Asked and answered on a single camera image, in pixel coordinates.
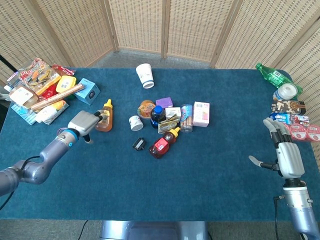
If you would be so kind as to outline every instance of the green plastic bottle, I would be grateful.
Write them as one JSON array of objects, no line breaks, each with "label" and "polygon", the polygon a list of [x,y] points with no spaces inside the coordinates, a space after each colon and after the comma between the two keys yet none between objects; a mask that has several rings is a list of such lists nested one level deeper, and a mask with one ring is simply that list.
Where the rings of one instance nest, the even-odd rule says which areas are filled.
[{"label": "green plastic bottle", "polygon": [[278,72],[274,68],[263,66],[261,62],[258,62],[258,64],[255,65],[255,68],[260,71],[265,80],[267,80],[276,88],[280,88],[283,84],[293,84],[298,90],[297,96],[302,93],[303,89],[301,86],[295,84],[289,78],[287,78],[285,75],[283,75],[281,72]]}]

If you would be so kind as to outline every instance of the blue tablecloth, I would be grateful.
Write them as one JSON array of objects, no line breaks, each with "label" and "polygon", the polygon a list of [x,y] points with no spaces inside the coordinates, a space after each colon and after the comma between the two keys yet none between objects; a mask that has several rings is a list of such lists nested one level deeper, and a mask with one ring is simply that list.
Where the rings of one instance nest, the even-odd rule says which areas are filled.
[{"label": "blue tablecloth", "polygon": [[[273,196],[283,179],[248,160],[273,162],[276,152],[263,119],[275,88],[257,70],[153,69],[155,86],[143,89],[135,69],[79,68],[75,76],[95,82],[100,95],[89,106],[77,99],[51,125],[29,126],[11,109],[0,134],[0,169],[38,155],[57,129],[81,110],[95,112],[109,99],[113,128],[93,131],[94,144],[81,139],[56,164],[44,184],[21,183],[3,219],[90,219],[134,221],[271,221]],[[129,117],[143,100],[171,97],[174,106],[210,103],[210,124],[180,133],[160,160],[132,144],[149,147],[161,135],[144,120],[130,130]],[[309,143],[299,143],[316,217],[320,216],[320,175]],[[279,219],[289,220],[285,202]]]}]

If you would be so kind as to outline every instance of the metal base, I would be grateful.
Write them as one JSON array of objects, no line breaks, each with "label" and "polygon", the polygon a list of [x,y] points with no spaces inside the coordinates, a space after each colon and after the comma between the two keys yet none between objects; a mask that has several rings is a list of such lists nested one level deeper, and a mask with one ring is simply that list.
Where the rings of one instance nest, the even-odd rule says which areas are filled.
[{"label": "metal base", "polygon": [[156,233],[162,240],[207,240],[208,228],[204,221],[135,222],[103,221],[100,240],[155,239],[147,237]]}]

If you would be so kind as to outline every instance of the robotic hand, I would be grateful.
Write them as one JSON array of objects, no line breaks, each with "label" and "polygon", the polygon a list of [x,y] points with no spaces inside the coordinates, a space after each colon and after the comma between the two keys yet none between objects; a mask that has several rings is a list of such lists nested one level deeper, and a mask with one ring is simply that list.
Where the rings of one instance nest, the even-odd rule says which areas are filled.
[{"label": "robotic hand", "polygon": [[306,183],[300,180],[305,169],[299,148],[292,143],[290,132],[281,122],[267,118],[263,123],[270,131],[277,161],[264,163],[254,156],[249,156],[249,159],[258,167],[278,171],[285,181],[284,195],[279,197],[286,200],[295,230],[305,234],[308,240],[320,240],[320,232],[312,208],[313,201],[309,197]]},{"label": "robotic hand", "polygon": [[49,176],[52,168],[79,138],[91,143],[89,132],[103,119],[103,114],[80,111],[58,136],[39,154],[42,162],[21,160],[14,166],[0,171],[0,197],[12,193],[19,182],[42,184]]}]

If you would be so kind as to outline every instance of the white cup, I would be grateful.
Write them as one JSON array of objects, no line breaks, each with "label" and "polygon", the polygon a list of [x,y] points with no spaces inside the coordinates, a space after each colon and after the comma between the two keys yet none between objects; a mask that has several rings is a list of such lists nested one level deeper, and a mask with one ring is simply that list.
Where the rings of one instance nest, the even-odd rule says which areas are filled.
[{"label": "white cup", "polygon": [[140,117],[135,115],[129,118],[130,128],[132,131],[139,131],[144,127]]},{"label": "white cup", "polygon": [[155,85],[151,65],[149,63],[143,63],[137,66],[135,70],[144,89],[150,89]]}]

